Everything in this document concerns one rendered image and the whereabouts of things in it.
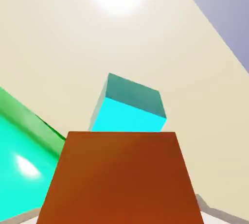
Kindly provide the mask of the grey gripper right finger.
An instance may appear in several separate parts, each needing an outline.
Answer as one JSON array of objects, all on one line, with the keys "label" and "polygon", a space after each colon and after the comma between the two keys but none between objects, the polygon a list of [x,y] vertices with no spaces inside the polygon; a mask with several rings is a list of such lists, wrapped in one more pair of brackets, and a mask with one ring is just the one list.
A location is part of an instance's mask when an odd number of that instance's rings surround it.
[{"label": "grey gripper right finger", "polygon": [[211,224],[210,221],[213,221],[213,224],[249,224],[247,220],[208,206],[199,194],[196,194],[196,199],[205,223]]}]

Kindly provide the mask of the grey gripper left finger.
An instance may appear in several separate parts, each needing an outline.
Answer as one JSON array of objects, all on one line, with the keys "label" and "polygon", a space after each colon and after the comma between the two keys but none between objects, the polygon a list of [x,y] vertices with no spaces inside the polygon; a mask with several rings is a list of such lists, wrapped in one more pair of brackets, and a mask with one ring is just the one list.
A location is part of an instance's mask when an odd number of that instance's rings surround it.
[{"label": "grey gripper left finger", "polygon": [[41,208],[35,208],[30,211],[24,212],[20,215],[11,217],[4,221],[0,221],[0,224],[21,224],[25,221],[29,221],[33,218],[36,218],[40,213]]}]

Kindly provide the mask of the small orange cube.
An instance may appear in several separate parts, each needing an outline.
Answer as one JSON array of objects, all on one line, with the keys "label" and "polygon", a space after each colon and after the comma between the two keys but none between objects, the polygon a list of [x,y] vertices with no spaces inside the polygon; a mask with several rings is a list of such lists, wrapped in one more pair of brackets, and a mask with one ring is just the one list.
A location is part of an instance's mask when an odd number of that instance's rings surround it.
[{"label": "small orange cube", "polygon": [[204,224],[174,132],[69,132],[37,224]]}]

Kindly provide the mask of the small cyan cube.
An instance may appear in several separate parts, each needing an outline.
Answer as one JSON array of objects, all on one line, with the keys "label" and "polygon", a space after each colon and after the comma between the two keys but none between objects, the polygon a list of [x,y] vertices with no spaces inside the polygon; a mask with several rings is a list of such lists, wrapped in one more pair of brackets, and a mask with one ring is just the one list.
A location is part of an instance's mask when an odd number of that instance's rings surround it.
[{"label": "small cyan cube", "polygon": [[89,131],[160,132],[166,120],[159,91],[109,73]]}]

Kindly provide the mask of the large green box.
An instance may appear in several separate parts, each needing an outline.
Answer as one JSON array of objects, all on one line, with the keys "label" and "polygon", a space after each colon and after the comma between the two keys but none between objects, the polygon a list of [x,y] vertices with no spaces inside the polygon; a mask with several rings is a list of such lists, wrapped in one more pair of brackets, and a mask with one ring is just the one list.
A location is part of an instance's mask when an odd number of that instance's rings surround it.
[{"label": "large green box", "polygon": [[64,142],[0,87],[0,222],[43,205]]}]

